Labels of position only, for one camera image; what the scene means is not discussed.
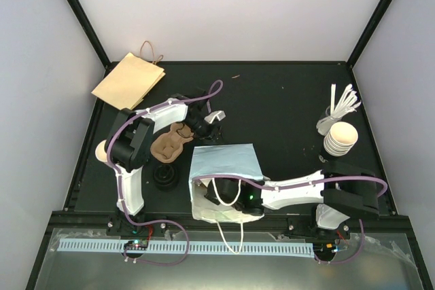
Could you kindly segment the light blue paper bag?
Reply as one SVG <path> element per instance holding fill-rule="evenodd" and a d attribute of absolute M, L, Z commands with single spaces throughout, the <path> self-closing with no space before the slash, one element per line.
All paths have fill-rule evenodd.
<path fill-rule="evenodd" d="M 239 244 L 242 245 L 244 240 L 243 226 L 264 216 L 261 189 L 258 188 L 258 212 L 240 212 L 230 207 L 232 203 L 223 203 L 220 197 L 218 200 L 226 208 L 219 207 L 204 198 L 210 181 L 217 192 L 216 179 L 236 179 L 244 182 L 249 179 L 254 183 L 263 185 L 264 175 L 254 146 L 252 144 L 236 144 L 195 147 L 188 177 L 193 218 L 215 224 L 225 245 L 228 245 L 228 242 L 225 239 L 222 224 L 237 224 L 241 233 Z"/>

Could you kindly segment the stack of black lids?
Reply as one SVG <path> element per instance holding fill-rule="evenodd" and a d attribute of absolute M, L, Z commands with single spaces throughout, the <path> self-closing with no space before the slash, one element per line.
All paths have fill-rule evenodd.
<path fill-rule="evenodd" d="M 178 184 L 178 170 L 174 164 L 159 164 L 153 170 L 153 181 L 160 191 L 169 192 Z"/>

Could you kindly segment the white paper coffee cup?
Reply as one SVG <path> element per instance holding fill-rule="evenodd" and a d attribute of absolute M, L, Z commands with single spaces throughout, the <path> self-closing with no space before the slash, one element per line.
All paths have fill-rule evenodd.
<path fill-rule="evenodd" d="M 108 162 L 108 159 L 107 159 L 107 153 L 105 151 L 105 145 L 106 145 L 106 140 L 101 141 L 97 145 L 94 153 L 98 161 L 106 164 Z"/>

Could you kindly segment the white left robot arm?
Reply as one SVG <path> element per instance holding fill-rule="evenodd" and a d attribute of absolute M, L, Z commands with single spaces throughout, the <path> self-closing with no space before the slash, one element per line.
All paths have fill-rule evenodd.
<path fill-rule="evenodd" d="M 106 164 L 116 174 L 117 207 L 126 213 L 122 227 L 129 234 L 138 235 L 145 229 L 146 219 L 139 214 L 144 207 L 141 174 L 149 158 L 168 165 L 181 155 L 186 143 L 219 138 L 220 122 L 226 114 L 210 110 L 208 99 L 177 96 L 142 111 L 122 109 L 118 113 L 101 144 Z"/>

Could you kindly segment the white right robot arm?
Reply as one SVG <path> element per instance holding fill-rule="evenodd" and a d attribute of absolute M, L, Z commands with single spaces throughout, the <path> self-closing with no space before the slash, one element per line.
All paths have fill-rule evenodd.
<path fill-rule="evenodd" d="M 205 199 L 217 206 L 207 219 L 213 223 L 244 225 L 260 220 L 266 211 L 309 204 L 312 235 L 323 238 L 348 219 L 379 216 L 378 199 L 388 189 L 386 181 L 354 166 L 327 163 L 323 169 L 295 179 L 261 181 L 238 175 L 196 178 L 205 187 Z"/>

